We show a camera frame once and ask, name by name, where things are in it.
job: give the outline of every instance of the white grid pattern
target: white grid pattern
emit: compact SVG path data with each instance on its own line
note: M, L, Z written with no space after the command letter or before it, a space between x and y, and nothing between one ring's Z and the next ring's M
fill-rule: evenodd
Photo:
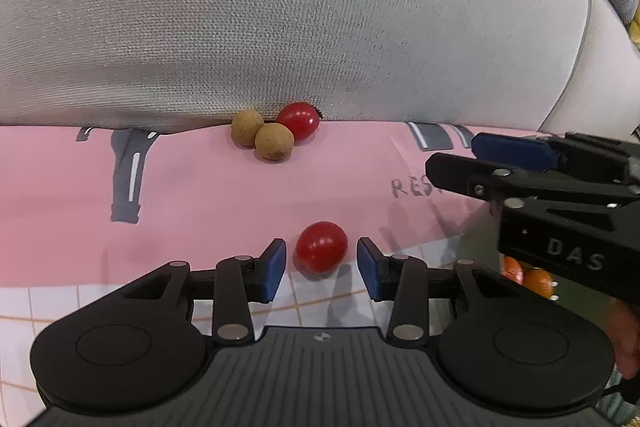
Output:
M454 260L459 237L432 241L402 253L424 259L429 266ZM0 425L22 427L44 405L35 388L29 350L37 334L52 322L107 295L117 285L0 288ZM430 301L431 334L439 333L450 317L446 307ZM391 303L374 303L367 296L355 261L342 264L325 279L311 281L299 272L287 273L272 303L251 303L255 334L265 325L344 327L379 326L386 331ZM212 303L194 303L193 324L210 334Z

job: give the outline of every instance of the longan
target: longan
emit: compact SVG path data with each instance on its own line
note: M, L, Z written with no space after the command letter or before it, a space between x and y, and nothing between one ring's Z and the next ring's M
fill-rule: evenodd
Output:
M255 136L255 149L265 159L278 161L293 149L293 133L279 123L268 123Z
M243 109L231 121L231 138L244 147L253 147L255 136L263 126L264 120L259 112L255 109Z

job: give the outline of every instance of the cherry tomato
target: cherry tomato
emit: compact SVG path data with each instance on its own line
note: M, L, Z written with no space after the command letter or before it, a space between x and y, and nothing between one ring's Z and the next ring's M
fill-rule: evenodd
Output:
M284 107L276 122L283 124L292 133L296 141L309 138L320 125L320 115L310 103L296 102Z
M347 235L330 221L319 221L306 227L296 244L301 267L312 273L334 269L346 252Z
M502 263L502 270L500 270L500 273L507 277L507 279L511 279L513 282L518 284L522 284L524 281L522 266L517 260L513 257L509 257L508 255L504 256L504 262Z
M527 270L525 272L523 286L538 295L542 295L546 299L550 299L551 295L554 294L553 281L549 272L540 268L534 268L533 270Z

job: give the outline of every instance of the pink cloth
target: pink cloth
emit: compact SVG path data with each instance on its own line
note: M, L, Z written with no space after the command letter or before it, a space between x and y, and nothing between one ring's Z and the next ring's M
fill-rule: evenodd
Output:
M442 127L449 152L471 156L460 131ZM433 152L421 150L405 123L323 122L281 164L236 147L228 126L218 126L157 137L146 154L139 223L112 222L112 131L77 135L0 128L0 287L125 283L175 259L206 269L259 255L274 237L291 255L315 221L345 230L351 258L361 236L401 250L460 233L478 206L430 192L423 175ZM392 189L398 184L404 192Z

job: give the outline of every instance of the blue gripper pad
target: blue gripper pad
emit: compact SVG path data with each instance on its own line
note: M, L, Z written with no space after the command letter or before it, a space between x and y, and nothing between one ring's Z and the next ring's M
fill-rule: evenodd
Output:
M358 270L362 276L362 280L364 280L369 298L374 301L380 301L380 281L378 280L376 258L362 240L358 241L356 259L358 261Z
M534 172L558 168L558 153L544 140L479 133L471 140L479 160L505 163Z
M287 244L281 239L275 239L260 257L267 258L267 268L261 291L262 299L263 302L271 302L276 296L280 280L287 266Z

